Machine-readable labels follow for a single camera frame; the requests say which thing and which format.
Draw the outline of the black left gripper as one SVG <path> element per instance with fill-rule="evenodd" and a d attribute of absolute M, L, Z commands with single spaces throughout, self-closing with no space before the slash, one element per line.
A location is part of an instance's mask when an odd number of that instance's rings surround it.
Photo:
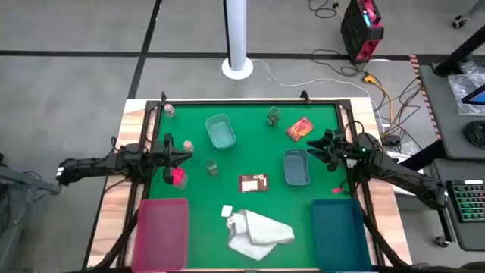
<path fill-rule="evenodd" d="M 152 143 L 149 152 L 149 163 L 153 168 L 162 167 L 163 179 L 166 184 L 173 184 L 173 176 L 171 174 L 171 154 L 173 149 L 173 137 L 170 133 L 163 136 L 163 140 L 156 140 Z M 192 152 L 186 150 L 174 149 L 173 163 L 183 163 L 192 158 Z"/>

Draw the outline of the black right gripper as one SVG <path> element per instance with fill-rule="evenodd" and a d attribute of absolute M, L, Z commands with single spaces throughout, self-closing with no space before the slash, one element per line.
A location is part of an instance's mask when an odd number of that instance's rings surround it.
<path fill-rule="evenodd" d="M 326 162 L 328 171 L 335 171 L 338 164 L 347 159 L 358 160 L 357 148 L 346 140 L 340 130 L 326 129 L 323 139 L 309 140 L 306 144 L 315 148 L 308 149 L 307 152 L 320 161 Z"/>

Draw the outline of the red smoked paprika tin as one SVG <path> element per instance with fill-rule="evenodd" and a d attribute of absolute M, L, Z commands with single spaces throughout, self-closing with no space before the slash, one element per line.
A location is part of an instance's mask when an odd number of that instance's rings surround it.
<path fill-rule="evenodd" d="M 173 185 L 176 188 L 183 189 L 186 186 L 186 182 L 188 181 L 188 175 L 186 174 L 186 171 L 181 168 L 172 168 L 171 169 L 171 176 L 173 180 Z"/>

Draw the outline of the brown spice packet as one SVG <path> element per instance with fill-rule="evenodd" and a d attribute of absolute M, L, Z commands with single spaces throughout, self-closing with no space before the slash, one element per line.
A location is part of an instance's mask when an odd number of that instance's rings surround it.
<path fill-rule="evenodd" d="M 268 176 L 266 174 L 245 174 L 238 178 L 239 191 L 264 192 L 268 190 Z"/>

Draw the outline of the red-orange spice packet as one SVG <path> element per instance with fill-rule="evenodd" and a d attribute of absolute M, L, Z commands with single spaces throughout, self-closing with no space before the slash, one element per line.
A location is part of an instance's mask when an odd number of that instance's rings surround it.
<path fill-rule="evenodd" d="M 286 135 L 295 143 L 308 135 L 314 129 L 313 123 L 307 117 L 301 117 L 285 131 Z"/>

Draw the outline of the small grey-blue plastic basket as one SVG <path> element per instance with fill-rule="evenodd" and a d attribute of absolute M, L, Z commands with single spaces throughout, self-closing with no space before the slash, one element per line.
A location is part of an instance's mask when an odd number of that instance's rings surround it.
<path fill-rule="evenodd" d="M 283 154 L 285 181 L 290 186 L 302 187 L 311 183 L 308 153 L 304 149 L 288 149 Z"/>

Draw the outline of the small teal plastic basket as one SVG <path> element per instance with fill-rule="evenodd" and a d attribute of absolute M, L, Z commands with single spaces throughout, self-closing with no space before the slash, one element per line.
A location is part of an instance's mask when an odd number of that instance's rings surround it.
<path fill-rule="evenodd" d="M 206 130 L 212 145 L 216 149 L 229 149 L 236 142 L 236 135 L 230 124 L 230 119 L 225 114 L 209 117 L 205 122 Z"/>

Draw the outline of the green felt table mat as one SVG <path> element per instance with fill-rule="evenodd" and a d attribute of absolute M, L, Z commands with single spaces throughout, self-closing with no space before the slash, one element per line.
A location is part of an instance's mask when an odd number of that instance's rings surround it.
<path fill-rule="evenodd" d="M 346 170 L 327 170 L 325 164 L 310 158 L 311 183 L 292 187 L 284 178 L 283 154 L 288 149 L 304 149 L 306 142 L 293 142 L 286 129 L 301 117 L 314 125 L 309 140 L 335 130 L 340 122 L 332 105 L 281 105 L 277 126 L 267 124 L 267 105 L 178 105 L 173 117 L 161 119 L 161 133 L 170 133 L 181 148 L 192 141 L 195 151 L 183 163 L 188 181 L 183 189 L 166 184 L 157 174 L 150 187 L 153 199 L 185 198 L 189 203 L 189 244 L 187 268 L 315 268 L 314 240 L 311 230 L 311 203 L 316 199 L 339 199 L 333 193 L 346 179 Z M 234 146 L 216 149 L 205 122 L 225 114 L 236 135 Z M 218 173 L 210 175 L 206 159 L 214 158 Z M 238 178 L 245 174 L 266 174 L 268 190 L 241 193 Z M 246 209 L 289 225 L 295 234 L 291 243 L 279 244 L 262 260 L 256 261 L 228 247 L 229 231 L 221 216 L 223 205 L 234 211 Z"/>

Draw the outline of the large pink plastic bin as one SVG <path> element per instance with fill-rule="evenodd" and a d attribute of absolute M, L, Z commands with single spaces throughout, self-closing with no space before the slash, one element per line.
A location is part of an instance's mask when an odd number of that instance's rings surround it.
<path fill-rule="evenodd" d="M 139 206 L 133 272 L 156 273 L 184 269 L 188 235 L 187 199 L 144 199 Z"/>

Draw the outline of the large blue plastic bin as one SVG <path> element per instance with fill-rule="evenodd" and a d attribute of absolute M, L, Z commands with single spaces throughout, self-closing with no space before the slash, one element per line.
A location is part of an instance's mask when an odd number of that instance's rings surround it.
<path fill-rule="evenodd" d="M 355 199 L 317 199 L 311 203 L 314 253 L 324 272 L 361 272 L 372 268 Z"/>

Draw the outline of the grey-white knitted towel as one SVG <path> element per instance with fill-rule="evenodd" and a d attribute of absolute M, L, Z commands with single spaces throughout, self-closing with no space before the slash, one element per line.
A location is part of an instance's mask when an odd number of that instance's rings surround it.
<path fill-rule="evenodd" d="M 262 260 L 277 244 L 295 240 L 293 229 L 284 223 L 242 209 L 226 221 L 228 247 L 256 261 Z"/>

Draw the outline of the red-white hazard tape strip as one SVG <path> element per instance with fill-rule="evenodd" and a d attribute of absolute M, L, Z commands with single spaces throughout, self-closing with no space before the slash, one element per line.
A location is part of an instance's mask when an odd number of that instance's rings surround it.
<path fill-rule="evenodd" d="M 420 71 L 419 71 L 420 65 L 419 65 L 419 62 L 418 62 L 418 57 L 416 55 L 409 55 L 409 60 L 411 62 L 411 66 L 413 68 L 415 76 L 417 77 L 417 82 L 418 82 L 418 85 L 419 85 L 419 91 L 420 91 L 421 95 L 423 96 L 424 104 L 425 104 L 425 107 L 427 109 L 427 113 L 429 114 L 431 124 L 433 126 L 433 130 L 436 134 L 437 139 L 441 140 L 442 136 L 440 134 L 440 130 L 438 128 L 438 124 L 437 124 L 436 118 L 434 116 L 433 109 L 431 107 L 427 91 L 424 88 L 424 85 L 423 85 L 423 82 L 422 82 L 422 79 L 421 79 L 421 75 L 420 75 Z"/>

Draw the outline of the red and black equipment case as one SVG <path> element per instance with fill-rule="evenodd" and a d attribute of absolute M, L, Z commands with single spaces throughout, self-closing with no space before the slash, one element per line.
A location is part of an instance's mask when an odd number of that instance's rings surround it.
<path fill-rule="evenodd" d="M 381 19 L 374 0 L 350 1 L 340 25 L 340 32 L 353 64 L 371 59 L 383 39 L 384 27 Z"/>

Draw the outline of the grey side table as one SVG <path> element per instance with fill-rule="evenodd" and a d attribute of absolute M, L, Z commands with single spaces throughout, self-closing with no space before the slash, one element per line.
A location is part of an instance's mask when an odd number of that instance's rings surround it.
<path fill-rule="evenodd" d="M 485 117 L 460 115 L 448 80 L 437 76 L 430 65 L 421 65 L 419 73 L 447 157 L 454 160 L 485 161 L 485 149 L 473 146 L 462 134 L 462 128 L 467 123 L 485 121 Z"/>

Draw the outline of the white pole with round base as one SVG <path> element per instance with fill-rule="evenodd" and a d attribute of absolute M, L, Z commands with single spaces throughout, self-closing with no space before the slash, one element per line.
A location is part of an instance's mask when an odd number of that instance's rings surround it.
<path fill-rule="evenodd" d="M 247 57 L 247 0 L 223 0 L 227 58 L 221 69 L 231 80 L 243 80 L 253 71 Z"/>

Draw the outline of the clear plastic bag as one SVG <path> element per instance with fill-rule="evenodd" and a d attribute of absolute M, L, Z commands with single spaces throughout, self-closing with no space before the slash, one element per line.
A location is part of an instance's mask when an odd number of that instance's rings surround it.
<path fill-rule="evenodd" d="M 460 63 L 458 74 L 448 76 L 448 81 L 460 115 L 485 117 L 485 105 L 462 103 L 462 98 L 485 84 L 485 61 L 470 60 Z"/>

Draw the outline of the backlit black keyboard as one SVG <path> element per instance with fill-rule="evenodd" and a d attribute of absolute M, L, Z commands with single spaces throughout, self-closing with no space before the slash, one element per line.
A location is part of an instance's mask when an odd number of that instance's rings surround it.
<path fill-rule="evenodd" d="M 484 180 L 449 180 L 446 186 L 461 223 L 485 222 Z"/>

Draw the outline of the grey metal stand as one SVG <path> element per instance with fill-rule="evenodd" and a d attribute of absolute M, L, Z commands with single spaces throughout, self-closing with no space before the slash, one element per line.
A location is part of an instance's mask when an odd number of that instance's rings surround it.
<path fill-rule="evenodd" d="M 61 186 L 44 181 L 34 171 L 9 168 L 0 153 L 0 273 L 11 266 L 27 219 L 41 199 L 37 196 L 39 191 L 58 195 Z"/>

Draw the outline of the grey keyboard desk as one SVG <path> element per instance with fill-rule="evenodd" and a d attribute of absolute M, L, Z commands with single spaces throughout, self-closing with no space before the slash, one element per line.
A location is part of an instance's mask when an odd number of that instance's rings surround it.
<path fill-rule="evenodd" d="M 437 179 L 444 183 L 449 180 L 484 180 L 485 162 L 451 161 L 436 159 L 433 169 Z M 448 191 L 446 211 L 449 214 L 451 227 L 458 245 L 465 251 L 485 252 L 485 222 L 461 223 L 453 208 L 451 196 Z"/>

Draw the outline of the blue tablet screen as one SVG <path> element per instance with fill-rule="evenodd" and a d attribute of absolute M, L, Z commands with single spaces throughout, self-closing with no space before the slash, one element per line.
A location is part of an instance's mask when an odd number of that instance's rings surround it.
<path fill-rule="evenodd" d="M 462 103 L 470 105 L 485 105 L 485 84 L 476 88 L 475 91 L 462 98 Z"/>

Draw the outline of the black slanted pole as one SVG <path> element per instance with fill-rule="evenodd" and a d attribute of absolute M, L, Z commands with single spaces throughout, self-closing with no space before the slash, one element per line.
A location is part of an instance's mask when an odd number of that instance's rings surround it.
<path fill-rule="evenodd" d="M 440 77 L 447 77 L 459 71 L 460 62 L 485 43 L 485 25 L 463 42 L 454 52 L 432 66 L 433 72 Z"/>

